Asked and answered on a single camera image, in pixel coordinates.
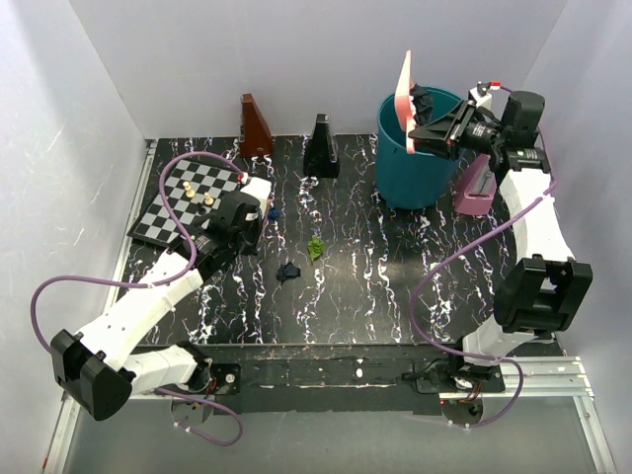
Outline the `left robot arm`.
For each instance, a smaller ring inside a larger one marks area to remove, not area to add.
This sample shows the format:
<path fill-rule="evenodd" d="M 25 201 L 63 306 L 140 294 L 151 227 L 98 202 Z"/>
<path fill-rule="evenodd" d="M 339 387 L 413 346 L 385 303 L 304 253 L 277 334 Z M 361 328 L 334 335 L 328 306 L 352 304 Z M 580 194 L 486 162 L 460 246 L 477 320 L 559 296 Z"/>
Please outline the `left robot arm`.
<path fill-rule="evenodd" d="M 226 194 L 216 210 L 188 226 L 142 279 L 104 314 L 50 342 L 55 381 L 95 420 L 115 414 L 133 394 L 176 384 L 191 395 L 210 381 L 210 360 L 190 343 L 137 355 L 148 331 L 186 296 L 239 255 L 253 255 L 270 194 L 251 186 Z"/>

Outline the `pink dustpan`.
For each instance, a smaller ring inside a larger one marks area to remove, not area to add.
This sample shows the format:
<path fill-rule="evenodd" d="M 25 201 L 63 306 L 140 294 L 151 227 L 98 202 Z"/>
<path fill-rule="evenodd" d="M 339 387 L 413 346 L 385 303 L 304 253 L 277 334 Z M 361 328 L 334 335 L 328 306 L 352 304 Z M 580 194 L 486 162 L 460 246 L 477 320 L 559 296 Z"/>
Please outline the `pink dustpan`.
<path fill-rule="evenodd" d="M 412 51 L 405 53 L 400 75 L 394 93 L 394 109 L 401 130 L 404 132 L 405 149 L 408 154 L 416 152 L 415 143 L 408 134 L 416 128 L 415 113 L 411 90 L 415 83 L 411 78 Z"/>

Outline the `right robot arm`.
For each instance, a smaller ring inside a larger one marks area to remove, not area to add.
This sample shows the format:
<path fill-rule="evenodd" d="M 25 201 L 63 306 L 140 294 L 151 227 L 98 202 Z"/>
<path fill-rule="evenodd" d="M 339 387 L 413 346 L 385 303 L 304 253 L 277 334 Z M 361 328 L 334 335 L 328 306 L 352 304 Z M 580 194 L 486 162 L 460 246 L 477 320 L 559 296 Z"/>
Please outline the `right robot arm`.
<path fill-rule="evenodd" d="M 567 330 L 593 281 L 591 266 L 576 260 L 559 227 L 556 181 L 539 129 L 545 100 L 511 91 L 496 118 L 490 104 L 500 87 L 478 84 L 448 115 L 408 134 L 441 158 L 463 150 L 488 156 L 516 248 L 516 264 L 495 291 L 492 316 L 441 358 L 408 374 L 421 393 L 503 390 L 501 360 L 525 343 Z"/>

